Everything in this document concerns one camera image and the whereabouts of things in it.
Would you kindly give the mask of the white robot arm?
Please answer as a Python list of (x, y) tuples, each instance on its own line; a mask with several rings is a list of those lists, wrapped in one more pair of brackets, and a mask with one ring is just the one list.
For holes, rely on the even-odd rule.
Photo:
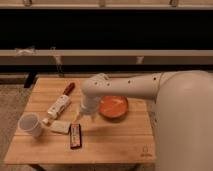
[(104, 96), (153, 100), (156, 171), (213, 171), (213, 74), (162, 72), (111, 79), (96, 74), (81, 86), (80, 115), (93, 115)]

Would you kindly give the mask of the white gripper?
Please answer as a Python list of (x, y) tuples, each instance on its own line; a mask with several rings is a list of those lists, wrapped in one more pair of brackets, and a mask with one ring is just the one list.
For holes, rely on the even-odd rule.
[(94, 114), (98, 110), (99, 99), (98, 98), (89, 98), (83, 97), (80, 103), (80, 113), (76, 113), (74, 122), (79, 122), (83, 115), (91, 115), (91, 121), (94, 122), (96, 119), (96, 114)]

